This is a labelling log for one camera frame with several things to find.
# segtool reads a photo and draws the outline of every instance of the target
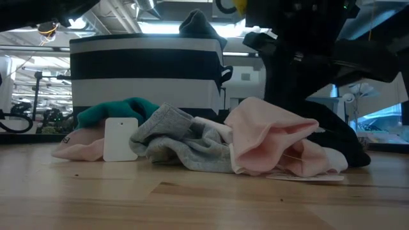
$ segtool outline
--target white stripe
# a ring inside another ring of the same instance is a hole
[[[217,52],[223,65],[223,53],[216,39],[204,38],[122,38],[104,39],[70,44],[70,53],[78,54],[102,50],[121,49],[177,49]]]
[[[145,98],[178,108],[212,109],[219,113],[220,98],[214,80],[195,79],[87,79],[72,81],[73,106],[93,106],[127,98]]]

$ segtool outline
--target paper tag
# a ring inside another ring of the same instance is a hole
[[[299,176],[294,176],[285,173],[273,173],[268,175],[266,178],[275,180],[289,180],[289,181],[342,181],[344,176],[341,175],[317,175],[308,178],[302,178]]]
[[[129,147],[130,136],[138,129],[136,118],[108,118],[105,121],[104,160],[121,162],[136,160]]]

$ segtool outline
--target wooden table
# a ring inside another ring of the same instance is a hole
[[[409,156],[372,153],[338,183],[138,162],[68,162],[0,146],[0,229],[409,229]]]

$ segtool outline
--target pink fabric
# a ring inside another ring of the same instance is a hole
[[[68,134],[51,155],[67,160],[96,161],[104,155],[104,125]]]
[[[305,139],[318,128],[314,119],[248,98],[230,113],[225,124],[233,130],[236,163],[252,174],[279,167],[308,177],[330,167],[324,149]]]

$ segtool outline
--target yellow object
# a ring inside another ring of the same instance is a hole
[[[245,11],[247,9],[247,0],[233,0],[233,3],[235,4],[240,16],[245,15]]]

